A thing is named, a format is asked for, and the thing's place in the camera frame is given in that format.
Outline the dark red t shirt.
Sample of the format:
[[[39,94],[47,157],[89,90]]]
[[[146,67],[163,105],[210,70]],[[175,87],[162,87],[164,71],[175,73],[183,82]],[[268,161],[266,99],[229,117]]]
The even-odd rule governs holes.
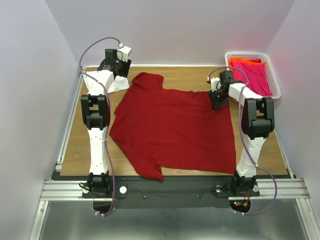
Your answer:
[[[208,93],[165,89],[141,72],[115,109],[110,137],[142,177],[162,181],[162,167],[232,174],[236,169],[230,108],[213,109]]]

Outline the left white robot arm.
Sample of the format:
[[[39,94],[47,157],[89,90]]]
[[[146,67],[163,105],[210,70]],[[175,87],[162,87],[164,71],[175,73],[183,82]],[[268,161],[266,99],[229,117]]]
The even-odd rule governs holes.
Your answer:
[[[84,198],[108,198],[112,196],[113,181],[109,178],[112,169],[106,145],[111,122],[109,94],[129,88],[128,74],[132,49],[106,49],[105,58],[97,71],[81,75],[88,92],[80,97],[82,121],[90,142],[90,168],[88,179],[80,183]]]

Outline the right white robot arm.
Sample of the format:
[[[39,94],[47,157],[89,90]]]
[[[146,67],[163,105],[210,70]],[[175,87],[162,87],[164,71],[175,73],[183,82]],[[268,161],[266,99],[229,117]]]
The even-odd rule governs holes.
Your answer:
[[[246,82],[236,81],[231,70],[222,71],[218,77],[207,77],[211,86],[208,96],[212,108],[217,110],[233,98],[238,102],[238,123],[243,145],[239,163],[230,182],[230,190],[235,195],[258,191],[256,184],[258,160],[262,147],[275,128],[274,100],[263,97],[249,87],[247,75],[236,68]]]

